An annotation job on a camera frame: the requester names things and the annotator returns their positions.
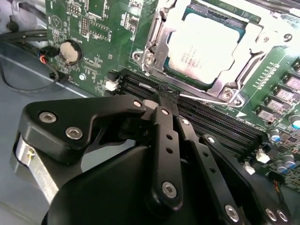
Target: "screw head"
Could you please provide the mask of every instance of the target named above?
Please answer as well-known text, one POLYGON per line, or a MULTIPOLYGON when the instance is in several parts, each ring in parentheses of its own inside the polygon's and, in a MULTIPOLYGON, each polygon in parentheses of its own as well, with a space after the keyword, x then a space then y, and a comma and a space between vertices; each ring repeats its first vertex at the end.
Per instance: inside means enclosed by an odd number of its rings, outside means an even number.
POLYGON ((154 63, 154 55, 153 55, 152 53, 148 53, 148 54, 146 55, 146 63, 147 63, 148 65, 151 65, 151 64, 154 63))
POLYGON ((268 217, 269 217, 272 221, 274 221, 274 222, 277 221, 277 218, 276 218, 275 214, 274 214, 271 210, 266 209, 266 213, 267 213, 268 217))
POLYGON ((233 221, 233 222, 238 222, 239 221, 239 215, 237 213, 237 211, 234 209, 234 207, 232 207, 231 205, 226 205, 225 206, 225 211, 226 214, 229 216, 229 218, 233 221))
POLYGON ((83 137, 83 132, 77 127, 69 127, 66 129, 66 136, 72 140, 79 140, 83 137))
POLYGON ((133 104, 134 104, 135 106, 137 106, 137 107, 141 107, 141 106, 142 106, 142 104, 139 103, 138 101, 133 101, 133 104))
POLYGON ((186 120, 186 119, 182 119, 182 122, 183 122, 185 125, 189 125, 189 122, 188 122, 188 120, 186 120))
POLYGON ((162 109, 161 111, 163 112, 164 115, 169 115, 169 112, 166 109, 162 109))
POLYGON ((42 112, 39 114, 38 118, 43 123, 54 123, 57 120, 56 116, 51 112, 42 112))
POLYGON ((212 137, 208 137, 207 139, 209 140, 210 143, 212 143, 212 144, 215 143, 215 140, 212 137))
POLYGON ((168 198, 175 198, 177 196, 177 190, 170 182, 164 182, 162 185, 162 190, 168 198))
POLYGON ((80 74, 79 79, 82 80, 82 81, 86 80, 86 75, 85 74, 80 74))
POLYGON ((277 210, 277 213, 278 213, 279 217, 280 217, 283 221, 285 221, 285 222, 288 221, 286 215, 285 215, 282 211, 277 210))

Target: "cable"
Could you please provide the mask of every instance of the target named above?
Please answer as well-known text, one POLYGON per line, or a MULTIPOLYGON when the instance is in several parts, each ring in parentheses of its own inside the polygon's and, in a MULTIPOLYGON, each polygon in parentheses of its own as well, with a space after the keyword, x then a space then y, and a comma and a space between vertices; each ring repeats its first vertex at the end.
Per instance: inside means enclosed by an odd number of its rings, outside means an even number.
POLYGON ((7 40, 8 42, 23 42, 23 41, 48 41, 47 36, 21 37, 7 40))
POLYGON ((2 79, 2 81, 3 81, 3 83, 4 83, 4 85, 5 85, 7 88, 9 88, 9 89, 11 89, 11 90, 13 90, 13 91, 15 91, 15 92, 18 92, 18 93, 21 93, 21 94, 39 93, 39 92, 42 92, 42 91, 45 91, 45 90, 47 90, 47 89, 52 88, 52 87, 56 84, 56 82, 58 81, 58 79, 59 79, 59 74, 58 74, 58 72, 55 70, 55 68, 52 67, 51 65, 49 65, 47 62, 45 62, 45 65, 46 65, 49 69, 51 69, 51 70, 54 72, 54 74, 55 74, 55 79, 53 80, 53 82, 52 82, 51 84, 49 84, 49 85, 47 85, 47 86, 45 86, 45 87, 42 87, 42 88, 37 88, 37 89, 32 89, 32 90, 26 90, 26 89, 20 89, 20 88, 15 88, 15 87, 11 86, 11 85, 7 82, 7 80, 6 80, 6 78, 5 78, 5 74, 4 74, 4 71, 3 71, 3 65, 2 65, 2 61, 1 61, 1 60, 0 60, 0 77, 1 77, 1 79, 2 79))

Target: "black cable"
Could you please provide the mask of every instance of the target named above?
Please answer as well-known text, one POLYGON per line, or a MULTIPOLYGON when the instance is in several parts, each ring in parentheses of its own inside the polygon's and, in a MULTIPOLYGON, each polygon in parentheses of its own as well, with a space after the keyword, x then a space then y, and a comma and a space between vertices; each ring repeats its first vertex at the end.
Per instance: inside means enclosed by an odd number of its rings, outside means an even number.
POLYGON ((48 41, 47 36, 33 36, 33 37, 22 37, 8 40, 8 42, 22 42, 22 41, 48 41))
POLYGON ((1 79, 2 79, 2 81, 3 81, 3 83, 4 83, 4 85, 5 85, 7 88, 9 88, 9 89, 11 89, 11 90, 13 90, 13 91, 15 91, 15 92, 18 92, 18 93, 21 93, 21 94, 39 93, 39 92, 42 92, 42 91, 45 91, 45 90, 47 90, 47 89, 52 88, 52 87, 56 84, 56 82, 58 81, 58 79, 59 79, 59 74, 58 74, 58 72, 55 70, 55 68, 52 67, 52 66, 49 65, 49 64, 45 64, 45 65, 48 66, 48 68, 51 69, 51 70, 54 72, 54 74, 55 74, 55 79, 54 79, 54 81, 53 81, 51 84, 49 84, 49 85, 47 85, 47 86, 45 86, 45 87, 42 87, 42 88, 37 88, 37 89, 32 89, 32 90, 26 90, 26 89, 20 89, 20 88, 15 88, 15 87, 11 86, 11 85, 7 82, 7 80, 6 80, 6 78, 5 78, 5 74, 4 74, 4 71, 3 71, 3 65, 2 65, 2 61, 1 61, 1 60, 0 60, 0 77, 1 77, 1 79))
POLYGON ((22 8, 22 9, 24 9, 27 12, 32 13, 37 18, 39 18, 41 21, 43 21, 44 23, 47 23, 47 17, 46 17, 46 15, 43 12, 39 11, 34 6, 32 6, 31 4, 29 4, 27 2, 22 2, 22 3, 19 4, 19 7, 22 8))
POLYGON ((270 10, 275 10, 279 11, 281 13, 289 13, 290 10, 293 8, 288 5, 280 4, 280 3, 275 3, 275 2, 269 2, 266 0, 248 0, 249 2, 252 2, 256 5, 262 6, 264 8, 270 9, 270 10))

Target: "capacitor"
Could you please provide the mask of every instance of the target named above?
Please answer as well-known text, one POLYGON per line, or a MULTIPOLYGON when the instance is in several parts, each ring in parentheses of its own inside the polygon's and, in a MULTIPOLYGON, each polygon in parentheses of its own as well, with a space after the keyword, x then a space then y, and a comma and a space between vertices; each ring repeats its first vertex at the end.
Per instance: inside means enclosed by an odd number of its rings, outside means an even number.
POLYGON ((292 124, 292 127, 295 129, 300 129, 300 115, 294 114, 289 117, 289 121, 292 124))
POLYGON ((286 168, 293 169, 296 166, 294 156, 292 154, 284 155, 282 159, 286 168))
POLYGON ((279 173, 284 173, 287 171, 287 168, 282 160, 276 162, 276 169, 279 173))
POLYGON ((271 140, 273 142, 279 142, 280 141, 279 130, 277 130, 277 129, 270 130, 270 136, 271 136, 271 140))

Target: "silver metal surface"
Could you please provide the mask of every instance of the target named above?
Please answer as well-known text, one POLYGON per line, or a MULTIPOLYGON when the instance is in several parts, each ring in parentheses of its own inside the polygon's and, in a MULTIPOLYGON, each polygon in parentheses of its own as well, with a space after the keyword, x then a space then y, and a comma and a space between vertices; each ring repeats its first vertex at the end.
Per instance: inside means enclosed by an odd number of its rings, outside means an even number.
POLYGON ((185 125, 189 125, 189 121, 186 120, 186 119, 182 119, 182 122, 183 122, 185 125))
POLYGON ((162 190, 168 198, 175 198, 177 196, 177 190, 170 182, 164 182, 162 185, 162 190))
POLYGON ((65 133, 66 136, 72 140, 79 140, 83 137, 83 132, 78 127, 69 127, 65 133))
POLYGON ((288 218, 286 217, 286 215, 282 211, 277 210, 277 213, 283 221, 285 221, 285 222, 289 221, 288 218))
POLYGON ((79 74, 79 79, 82 80, 82 81, 85 81, 86 80, 86 75, 81 73, 79 74))
POLYGON ((162 109, 161 111, 163 112, 164 115, 169 115, 169 112, 167 110, 162 109))
POLYGON ((56 116, 51 112, 42 112, 38 117, 44 123, 54 123, 57 120, 56 116))
POLYGON ((137 107, 141 107, 141 106, 142 106, 142 104, 139 103, 138 101, 133 101, 133 104, 134 104, 135 106, 137 106, 137 107))
POLYGON ((43 191, 47 201, 51 203, 58 192, 58 187, 41 161, 36 150, 29 146, 20 136, 15 155, 20 162, 27 165, 33 177, 43 191))
POLYGON ((226 211, 226 214, 229 216, 229 218, 233 222, 238 222, 240 220, 237 211, 231 205, 226 205, 225 206, 225 211, 226 211))
POLYGON ((208 140, 209 140, 209 142, 212 143, 212 144, 215 143, 215 140, 214 140, 213 138, 211 138, 211 137, 209 137, 208 140))
POLYGON ((274 221, 274 222, 277 221, 275 214, 270 209, 266 209, 266 213, 272 221, 274 221))

